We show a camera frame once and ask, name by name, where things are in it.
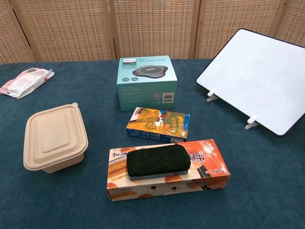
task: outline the long orange box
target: long orange box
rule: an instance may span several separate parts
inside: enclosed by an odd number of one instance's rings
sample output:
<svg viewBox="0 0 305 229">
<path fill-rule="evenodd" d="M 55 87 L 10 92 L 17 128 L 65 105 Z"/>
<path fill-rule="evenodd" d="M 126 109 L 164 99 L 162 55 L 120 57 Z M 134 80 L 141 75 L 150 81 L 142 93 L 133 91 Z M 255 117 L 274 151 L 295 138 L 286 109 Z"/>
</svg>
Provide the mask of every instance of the long orange box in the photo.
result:
<svg viewBox="0 0 305 229">
<path fill-rule="evenodd" d="M 178 144 L 182 145 L 189 154 L 191 166 L 188 174 L 136 181 L 128 178 L 126 167 L 128 152 L 169 144 L 111 149 L 107 177 L 109 199 L 127 200 L 225 187 L 231 174 L 214 140 Z"/>
</svg>

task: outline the food container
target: food container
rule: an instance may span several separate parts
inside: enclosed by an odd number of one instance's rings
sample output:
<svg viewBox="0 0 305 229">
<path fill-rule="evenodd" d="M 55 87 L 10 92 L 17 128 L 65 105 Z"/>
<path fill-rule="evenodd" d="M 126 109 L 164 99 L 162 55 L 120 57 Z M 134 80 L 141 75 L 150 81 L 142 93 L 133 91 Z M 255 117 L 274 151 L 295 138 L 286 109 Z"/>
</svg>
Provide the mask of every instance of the food container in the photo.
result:
<svg viewBox="0 0 305 229">
<path fill-rule="evenodd" d="M 77 103 L 32 115 L 26 124 L 23 164 L 53 173 L 81 162 L 88 138 Z"/>
</svg>

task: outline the board stand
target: board stand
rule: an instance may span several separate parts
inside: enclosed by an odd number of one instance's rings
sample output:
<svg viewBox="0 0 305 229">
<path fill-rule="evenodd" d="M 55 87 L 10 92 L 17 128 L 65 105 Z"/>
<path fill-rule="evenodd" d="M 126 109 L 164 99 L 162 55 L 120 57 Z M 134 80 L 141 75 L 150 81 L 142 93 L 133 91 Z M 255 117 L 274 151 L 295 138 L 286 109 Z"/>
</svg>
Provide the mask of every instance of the board stand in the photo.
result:
<svg viewBox="0 0 305 229">
<path fill-rule="evenodd" d="M 213 101 L 213 100 L 216 100 L 218 99 L 218 97 L 214 94 L 214 90 L 211 90 L 209 93 L 208 93 L 208 98 L 206 99 L 207 102 L 210 102 L 210 101 Z M 256 117 L 255 116 L 252 116 L 250 117 L 248 120 L 247 120 L 247 125 L 244 127 L 246 130 L 252 128 L 252 127 L 255 127 L 258 125 L 258 123 L 255 121 L 256 120 Z"/>
<path fill-rule="evenodd" d="M 255 122 L 255 120 L 256 120 L 256 117 L 255 117 L 255 116 L 252 116 L 251 118 L 249 118 L 249 119 L 247 120 L 247 123 L 248 123 L 248 124 L 247 124 L 244 128 L 245 128 L 246 130 L 248 130 L 248 129 L 252 128 L 252 127 L 257 126 L 258 123 Z"/>
<path fill-rule="evenodd" d="M 216 95 L 214 95 L 214 91 L 213 90 L 208 93 L 208 97 L 209 98 L 206 99 L 207 102 L 210 102 L 210 101 L 218 99 L 218 97 Z"/>
</svg>

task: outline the small orange box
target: small orange box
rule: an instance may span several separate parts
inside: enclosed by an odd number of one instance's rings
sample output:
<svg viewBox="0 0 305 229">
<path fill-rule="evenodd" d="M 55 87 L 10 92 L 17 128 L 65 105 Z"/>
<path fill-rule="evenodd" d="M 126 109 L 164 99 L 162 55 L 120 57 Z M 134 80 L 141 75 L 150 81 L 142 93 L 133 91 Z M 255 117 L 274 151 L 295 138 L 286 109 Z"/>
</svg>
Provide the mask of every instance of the small orange box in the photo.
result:
<svg viewBox="0 0 305 229">
<path fill-rule="evenodd" d="M 191 166 L 187 174 L 134 181 L 128 178 L 126 165 L 128 152 L 170 144 L 111 149 L 107 177 L 109 199 L 127 200 L 225 187 L 231 174 L 214 140 L 178 144 L 186 149 L 190 157 Z"/>
<path fill-rule="evenodd" d="M 136 107 L 126 130 L 129 136 L 164 143 L 185 142 L 189 122 L 189 114 Z"/>
</svg>

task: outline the cardboard box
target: cardboard box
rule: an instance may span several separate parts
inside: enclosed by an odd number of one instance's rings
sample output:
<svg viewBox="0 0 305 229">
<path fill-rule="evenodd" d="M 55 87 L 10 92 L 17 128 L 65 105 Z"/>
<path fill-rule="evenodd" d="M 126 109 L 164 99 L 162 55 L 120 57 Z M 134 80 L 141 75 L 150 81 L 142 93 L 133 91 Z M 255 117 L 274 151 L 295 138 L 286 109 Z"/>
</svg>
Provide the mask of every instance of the cardboard box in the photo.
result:
<svg viewBox="0 0 305 229">
<path fill-rule="evenodd" d="M 136 149 L 169 144 L 111 149 L 107 177 L 108 198 L 117 201 L 225 187 L 230 173 L 214 140 L 178 144 L 185 147 L 189 154 L 191 166 L 188 174 L 135 181 L 128 178 L 127 153 Z"/>
<path fill-rule="evenodd" d="M 136 107 L 126 127 L 129 136 L 165 143 L 185 142 L 190 115 Z"/>
<path fill-rule="evenodd" d="M 117 88 L 121 111 L 176 105 L 177 77 L 169 56 L 121 58 Z"/>
</svg>

